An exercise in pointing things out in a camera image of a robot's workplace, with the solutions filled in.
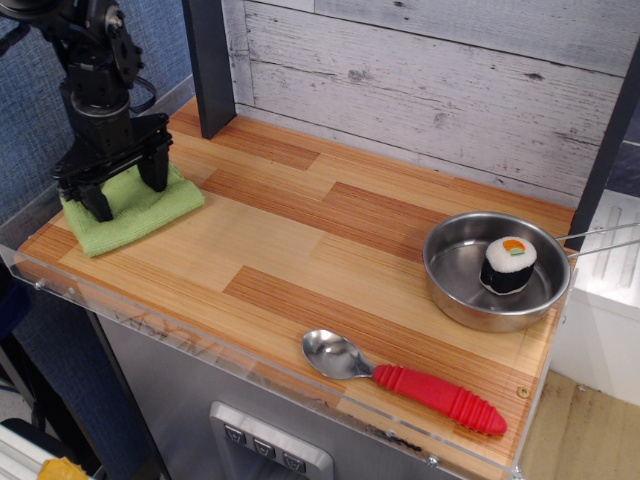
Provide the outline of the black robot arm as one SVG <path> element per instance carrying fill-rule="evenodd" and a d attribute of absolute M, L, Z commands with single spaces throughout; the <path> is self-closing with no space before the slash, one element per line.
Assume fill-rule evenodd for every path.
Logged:
<path fill-rule="evenodd" d="M 65 72 L 60 93 L 74 133 L 70 150 L 52 169 L 64 200 L 81 203 L 96 220 L 113 214 L 102 185 L 136 167 L 156 192 L 168 183 L 172 143 L 164 113 L 132 107 L 130 91 L 153 86 L 141 78 L 142 50 L 115 1 L 4 1 L 3 17 L 17 27 L 1 41 L 7 51 L 31 28 L 41 31 Z"/>

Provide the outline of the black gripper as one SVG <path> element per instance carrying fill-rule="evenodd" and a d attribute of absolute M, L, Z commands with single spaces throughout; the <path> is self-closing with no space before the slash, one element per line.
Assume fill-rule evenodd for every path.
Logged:
<path fill-rule="evenodd" d="M 98 222 L 107 222 L 113 214 L 100 185 L 106 180 L 136 165 L 148 187 L 166 189 L 172 143 L 166 114 L 133 117 L 128 95 L 110 107 L 83 104 L 74 94 L 64 102 L 74 141 L 52 169 L 64 199 L 80 199 Z"/>

